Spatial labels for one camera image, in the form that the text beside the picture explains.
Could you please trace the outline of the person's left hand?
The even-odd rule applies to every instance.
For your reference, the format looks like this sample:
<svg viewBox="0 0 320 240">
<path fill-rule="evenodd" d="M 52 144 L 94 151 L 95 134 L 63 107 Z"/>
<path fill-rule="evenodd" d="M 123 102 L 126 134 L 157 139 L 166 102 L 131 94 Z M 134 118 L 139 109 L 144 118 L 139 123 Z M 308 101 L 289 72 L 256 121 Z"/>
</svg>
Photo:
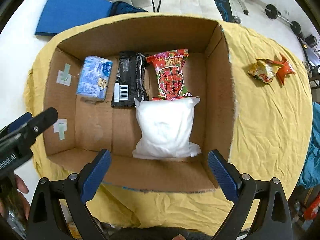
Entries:
<svg viewBox="0 0 320 240">
<path fill-rule="evenodd" d="M 30 204 L 24 196 L 28 193 L 28 187 L 18 175 L 11 173 L 2 178 L 1 216 L 7 219 L 12 214 L 21 220 L 28 220 Z"/>
</svg>

